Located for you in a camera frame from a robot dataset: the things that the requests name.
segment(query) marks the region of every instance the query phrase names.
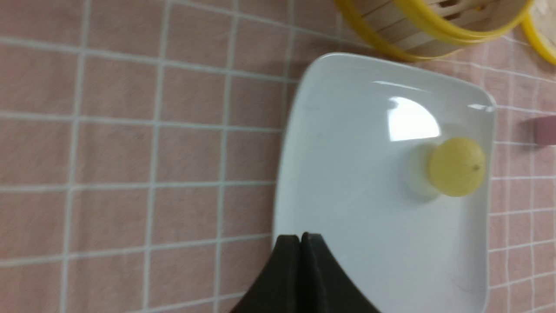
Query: yellow basket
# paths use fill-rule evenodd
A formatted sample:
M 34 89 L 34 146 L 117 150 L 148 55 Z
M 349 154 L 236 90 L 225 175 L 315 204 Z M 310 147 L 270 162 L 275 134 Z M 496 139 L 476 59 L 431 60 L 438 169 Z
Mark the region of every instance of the yellow basket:
M 381 52 L 425 61 L 515 27 L 533 0 L 335 0 L 346 22 Z
M 541 34 L 537 32 L 537 28 L 535 27 L 530 14 L 527 14 L 523 20 L 522 29 L 525 36 L 531 43 L 531 46 L 540 54 L 540 56 L 548 62 L 556 65 L 556 50 L 550 43 L 540 37 Z

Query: grid pattern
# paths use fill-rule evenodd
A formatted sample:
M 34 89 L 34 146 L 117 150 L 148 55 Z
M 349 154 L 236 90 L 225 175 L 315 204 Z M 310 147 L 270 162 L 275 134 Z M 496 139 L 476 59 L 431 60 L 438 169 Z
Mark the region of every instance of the grid pattern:
M 335 51 L 380 56 L 319 0 L 0 0 L 4 311 L 228 312 L 270 253 L 297 82 Z M 498 103 L 487 312 L 554 312 L 530 119 L 556 70 L 519 32 L 416 66 Z

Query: white plate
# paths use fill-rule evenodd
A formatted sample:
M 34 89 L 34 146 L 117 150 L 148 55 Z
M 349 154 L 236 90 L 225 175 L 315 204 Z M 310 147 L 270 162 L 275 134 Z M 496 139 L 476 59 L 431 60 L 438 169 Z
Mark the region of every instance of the white plate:
M 321 233 L 383 313 L 482 312 L 489 178 L 450 198 L 424 169 L 431 146 L 454 136 L 477 141 L 490 168 L 494 127 L 493 98 L 472 84 L 374 58 L 321 57 L 292 108 L 274 238 Z

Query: black object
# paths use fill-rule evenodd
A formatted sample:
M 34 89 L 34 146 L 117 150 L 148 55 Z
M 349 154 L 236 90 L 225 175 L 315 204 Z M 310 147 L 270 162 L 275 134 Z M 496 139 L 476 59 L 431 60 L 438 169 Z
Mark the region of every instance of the black object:
M 320 234 L 279 236 L 265 268 L 231 313 L 380 313 Z
M 231 313 L 296 312 L 299 238 L 279 236 L 265 268 Z

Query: pink object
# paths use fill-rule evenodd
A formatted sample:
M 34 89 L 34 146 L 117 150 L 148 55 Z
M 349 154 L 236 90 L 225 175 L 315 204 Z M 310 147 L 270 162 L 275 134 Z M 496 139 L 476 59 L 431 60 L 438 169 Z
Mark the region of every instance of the pink object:
M 556 116 L 537 118 L 534 124 L 538 145 L 556 145 Z

